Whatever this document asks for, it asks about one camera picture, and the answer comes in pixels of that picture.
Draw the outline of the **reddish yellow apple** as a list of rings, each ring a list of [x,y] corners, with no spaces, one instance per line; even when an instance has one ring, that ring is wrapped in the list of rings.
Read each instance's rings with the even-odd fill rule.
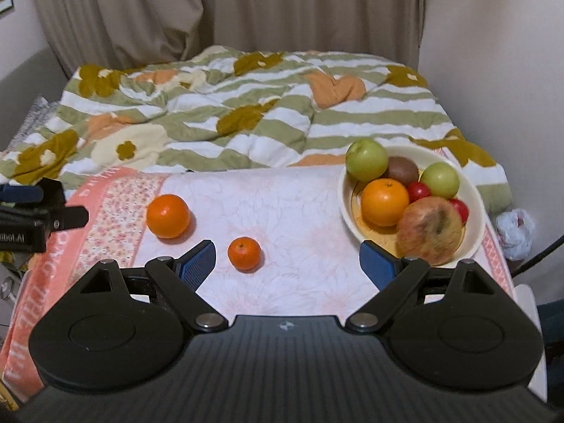
[[[463,230],[459,213],[447,200],[426,197],[404,210],[397,224],[397,251],[431,265],[445,264],[459,247]]]

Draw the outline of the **large orange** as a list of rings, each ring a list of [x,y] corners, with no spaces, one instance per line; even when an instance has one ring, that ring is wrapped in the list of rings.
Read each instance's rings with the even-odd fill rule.
[[[394,179],[375,179],[360,194],[364,222],[379,227],[395,226],[409,204],[407,189]]]

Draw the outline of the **red cherry tomato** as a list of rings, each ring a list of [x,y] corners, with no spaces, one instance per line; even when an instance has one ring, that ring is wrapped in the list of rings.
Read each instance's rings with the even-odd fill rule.
[[[423,182],[411,182],[407,186],[409,201],[411,203],[430,197],[432,192]]]
[[[462,224],[466,225],[468,217],[470,216],[470,209],[468,209],[467,205],[463,201],[456,198],[450,199],[449,203],[455,208],[455,210],[459,214]]]

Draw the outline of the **green apple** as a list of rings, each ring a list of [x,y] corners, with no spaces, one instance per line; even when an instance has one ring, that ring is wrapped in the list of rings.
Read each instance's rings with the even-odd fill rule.
[[[458,172],[448,163],[432,163],[423,170],[420,182],[425,184],[431,194],[450,200],[460,188]]]
[[[348,174],[359,182],[371,182],[386,172],[388,159],[388,154],[380,143],[360,139],[348,148],[345,166]]]

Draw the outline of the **medium orange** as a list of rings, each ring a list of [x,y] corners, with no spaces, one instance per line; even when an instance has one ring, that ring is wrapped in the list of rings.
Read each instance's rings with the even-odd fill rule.
[[[146,209],[145,223],[159,239],[172,240],[184,234],[191,222],[191,212],[179,196],[157,196]]]

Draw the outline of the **small mandarin on cloth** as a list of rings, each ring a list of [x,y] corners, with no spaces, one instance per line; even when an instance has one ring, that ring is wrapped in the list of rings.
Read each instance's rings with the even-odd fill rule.
[[[259,267],[262,260],[262,250],[253,238],[239,237],[229,244],[227,257],[237,270],[251,272]]]

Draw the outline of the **white plate with duck print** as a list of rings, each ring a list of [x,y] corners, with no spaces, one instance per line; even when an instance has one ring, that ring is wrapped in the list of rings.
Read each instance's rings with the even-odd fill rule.
[[[411,159],[418,166],[420,173],[432,163],[447,163],[457,171],[460,186],[455,198],[466,204],[470,209],[470,216],[463,226],[463,234],[457,249],[447,261],[440,263],[440,266],[454,268],[457,261],[472,258],[486,232],[486,209],[478,189],[462,169],[445,158],[440,151],[434,152],[416,145],[391,145],[386,147],[386,151],[390,157],[399,156]],[[337,183],[337,201],[343,222],[360,243],[364,240],[371,240],[390,254],[403,257],[398,253],[395,227],[372,227],[361,218],[360,193],[363,188],[364,183],[351,178],[345,167],[341,169]]]

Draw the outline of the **pink white floral cloth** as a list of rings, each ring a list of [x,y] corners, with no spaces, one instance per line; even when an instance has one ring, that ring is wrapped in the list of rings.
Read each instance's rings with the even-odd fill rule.
[[[341,218],[340,172],[337,165],[170,175],[113,168],[91,177],[71,196],[88,209],[88,224],[53,234],[22,283],[1,351],[3,382],[21,400],[40,390],[28,349],[31,329],[96,262],[135,268],[159,256],[179,257],[204,240],[214,242],[217,262],[199,292],[227,318],[345,319],[376,291]],[[189,228],[172,240],[159,239],[145,223],[148,204],[164,194],[181,197],[191,212]],[[261,247],[261,263],[251,272],[227,257],[239,237]]]

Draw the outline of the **green apple in plate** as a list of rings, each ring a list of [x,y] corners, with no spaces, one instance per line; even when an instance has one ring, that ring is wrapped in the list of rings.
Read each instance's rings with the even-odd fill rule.
[[[460,188],[458,172],[448,163],[432,163],[423,170],[420,182],[425,184],[431,194],[450,200]]]

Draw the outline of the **brown kiwi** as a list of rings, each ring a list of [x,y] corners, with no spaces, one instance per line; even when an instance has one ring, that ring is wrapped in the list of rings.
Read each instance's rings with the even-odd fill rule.
[[[419,168],[413,160],[406,157],[390,156],[388,167],[382,175],[384,179],[394,179],[407,187],[420,179]]]

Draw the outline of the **grey sofa backrest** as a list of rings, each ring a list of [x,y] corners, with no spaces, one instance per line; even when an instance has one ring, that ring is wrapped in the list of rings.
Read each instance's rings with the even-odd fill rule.
[[[1,80],[1,149],[21,127],[35,97],[57,100],[68,76],[50,48],[33,55]]]

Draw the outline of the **crumpled white plastic bag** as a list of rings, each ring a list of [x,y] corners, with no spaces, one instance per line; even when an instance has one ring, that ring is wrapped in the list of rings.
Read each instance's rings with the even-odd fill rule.
[[[507,260],[522,261],[529,255],[535,223],[526,210],[516,208],[499,214],[494,219],[494,227]]]

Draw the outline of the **green striped floral blanket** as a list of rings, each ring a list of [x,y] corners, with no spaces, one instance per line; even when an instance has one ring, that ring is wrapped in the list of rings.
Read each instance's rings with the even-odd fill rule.
[[[223,46],[132,70],[78,68],[48,120],[2,153],[1,179],[58,179],[75,190],[115,166],[334,164],[363,137],[437,151],[462,168],[490,213],[513,200],[503,167],[463,136],[415,70],[376,55]]]

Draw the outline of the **beige curtain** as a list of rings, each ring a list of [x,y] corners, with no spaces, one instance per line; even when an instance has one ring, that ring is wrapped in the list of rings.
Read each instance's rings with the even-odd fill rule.
[[[67,73],[240,51],[346,51],[416,66],[424,0],[35,0]]]

